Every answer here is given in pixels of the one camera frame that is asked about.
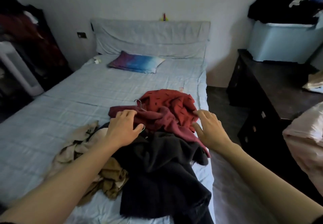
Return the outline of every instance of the headboard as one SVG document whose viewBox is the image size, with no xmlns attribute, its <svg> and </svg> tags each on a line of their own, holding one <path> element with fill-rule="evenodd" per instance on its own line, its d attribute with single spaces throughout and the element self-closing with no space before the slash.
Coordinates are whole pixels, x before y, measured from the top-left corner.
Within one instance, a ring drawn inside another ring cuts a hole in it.
<svg viewBox="0 0 323 224">
<path fill-rule="evenodd" d="M 204 58 L 210 22 L 91 20 L 99 54 Z"/>
</svg>

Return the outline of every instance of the tie-dye pillow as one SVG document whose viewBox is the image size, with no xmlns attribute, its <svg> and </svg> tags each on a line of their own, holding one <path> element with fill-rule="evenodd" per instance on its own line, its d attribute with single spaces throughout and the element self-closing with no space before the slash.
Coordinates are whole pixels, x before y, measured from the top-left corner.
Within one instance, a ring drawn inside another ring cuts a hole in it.
<svg viewBox="0 0 323 224">
<path fill-rule="evenodd" d="M 107 66 L 132 72 L 156 73 L 156 68 L 164 60 L 155 56 L 128 54 L 122 51 L 119 57 Z"/>
</svg>

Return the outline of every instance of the electrical outlet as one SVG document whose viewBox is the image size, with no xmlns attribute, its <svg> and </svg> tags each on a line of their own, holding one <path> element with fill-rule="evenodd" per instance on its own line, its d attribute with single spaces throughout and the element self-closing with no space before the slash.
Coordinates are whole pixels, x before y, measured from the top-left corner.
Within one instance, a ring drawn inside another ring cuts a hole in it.
<svg viewBox="0 0 323 224">
<path fill-rule="evenodd" d="M 87 38 L 86 33 L 77 32 L 79 38 Z"/>
</svg>

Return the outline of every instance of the desk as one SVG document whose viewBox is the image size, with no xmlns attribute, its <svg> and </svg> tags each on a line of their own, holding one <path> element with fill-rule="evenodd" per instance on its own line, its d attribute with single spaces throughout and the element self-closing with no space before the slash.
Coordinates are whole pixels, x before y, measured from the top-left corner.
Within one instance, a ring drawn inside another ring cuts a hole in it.
<svg viewBox="0 0 323 224">
<path fill-rule="evenodd" d="M 238 133 L 243 150 L 323 205 L 323 197 L 297 165 L 282 136 L 294 118 L 323 101 L 323 94 L 302 89 L 308 74 L 317 70 L 308 64 L 256 62 L 247 50 L 238 52 L 227 93 L 230 105 L 251 108 Z"/>
</svg>

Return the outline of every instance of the light blue bed sheet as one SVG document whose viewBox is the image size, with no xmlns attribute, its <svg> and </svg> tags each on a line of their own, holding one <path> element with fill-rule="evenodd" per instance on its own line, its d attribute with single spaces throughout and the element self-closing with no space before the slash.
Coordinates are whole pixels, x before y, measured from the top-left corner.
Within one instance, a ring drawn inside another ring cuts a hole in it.
<svg viewBox="0 0 323 224">
<path fill-rule="evenodd" d="M 112 106 L 135 105 L 134 100 L 149 90 L 174 89 L 191 94 L 197 109 L 208 110 L 206 65 L 202 59 L 167 59 L 156 74 L 143 74 L 107 68 L 106 64 L 116 55 L 99 57 L 102 63 L 90 60 L 0 124 L 0 201 L 4 204 L 21 198 L 40 184 L 67 135 L 94 120 L 99 120 L 100 125 L 108 122 Z M 211 163 L 207 166 L 195 163 L 192 167 L 212 193 Z M 99 191 L 89 204 L 76 207 L 67 223 L 172 223 L 170 217 L 123 218 L 119 215 L 120 202 L 121 196 L 111 201 Z M 213 199 L 209 209 L 215 223 Z"/>
</svg>

